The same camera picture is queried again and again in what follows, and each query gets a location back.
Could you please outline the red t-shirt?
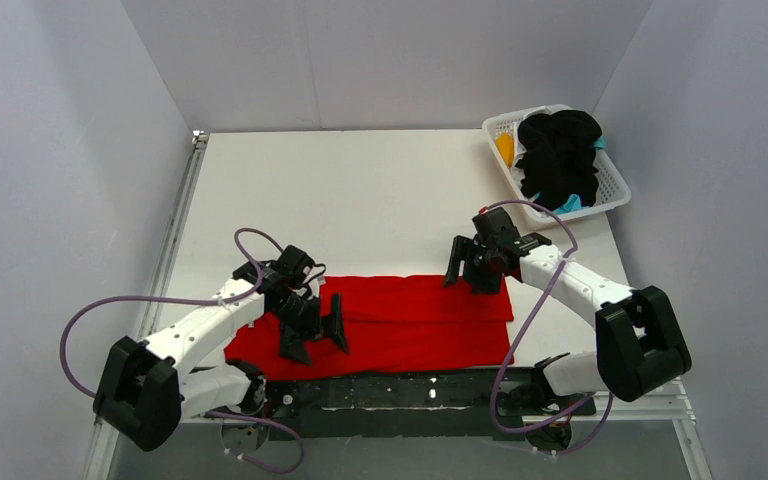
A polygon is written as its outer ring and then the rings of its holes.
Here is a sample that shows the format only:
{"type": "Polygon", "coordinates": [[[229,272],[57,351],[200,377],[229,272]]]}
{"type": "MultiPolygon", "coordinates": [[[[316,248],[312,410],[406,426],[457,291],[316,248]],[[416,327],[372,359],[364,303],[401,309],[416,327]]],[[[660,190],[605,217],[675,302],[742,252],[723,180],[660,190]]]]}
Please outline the red t-shirt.
{"type": "Polygon", "coordinates": [[[328,339],[310,342],[311,364],[279,354],[279,321],[267,314],[240,329],[224,349],[227,361],[257,367],[269,381],[315,380],[357,373],[405,373],[494,366],[510,347],[514,319],[506,290],[474,294],[465,282],[446,287],[439,275],[330,276],[321,310],[342,300],[350,351],[328,339]]]}

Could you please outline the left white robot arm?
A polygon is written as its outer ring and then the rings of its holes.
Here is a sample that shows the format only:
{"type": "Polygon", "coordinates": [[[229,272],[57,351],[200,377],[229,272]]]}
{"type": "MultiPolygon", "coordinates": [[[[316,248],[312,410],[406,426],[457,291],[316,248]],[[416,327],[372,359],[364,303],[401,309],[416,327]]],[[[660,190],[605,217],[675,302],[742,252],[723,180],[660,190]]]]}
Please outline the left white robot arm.
{"type": "Polygon", "coordinates": [[[313,274],[317,263],[289,245],[275,260],[239,267],[206,305],[142,339],[124,337],[110,349],[94,412],[143,451],[161,446],[185,418],[213,410],[257,414],[268,403],[266,376],[243,361],[204,366],[203,360],[266,314],[279,322],[281,358],[310,366],[309,342],[331,340],[348,353],[342,299],[330,310],[313,274]]]}

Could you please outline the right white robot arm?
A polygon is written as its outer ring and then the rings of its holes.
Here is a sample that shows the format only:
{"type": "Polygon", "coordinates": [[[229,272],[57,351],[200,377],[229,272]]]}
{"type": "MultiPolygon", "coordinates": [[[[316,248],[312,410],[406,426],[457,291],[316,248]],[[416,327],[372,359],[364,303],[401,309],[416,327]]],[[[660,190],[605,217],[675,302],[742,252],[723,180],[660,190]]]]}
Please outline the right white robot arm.
{"type": "Polygon", "coordinates": [[[464,280],[475,294],[498,294],[511,278],[559,301],[594,330],[594,351],[562,353],[531,368],[519,394],[534,407],[600,391],[632,402],[691,369],[689,349],[663,290],[607,279],[547,237],[520,233],[501,206],[482,210],[472,223],[473,236],[453,239],[444,286],[464,280]]]}

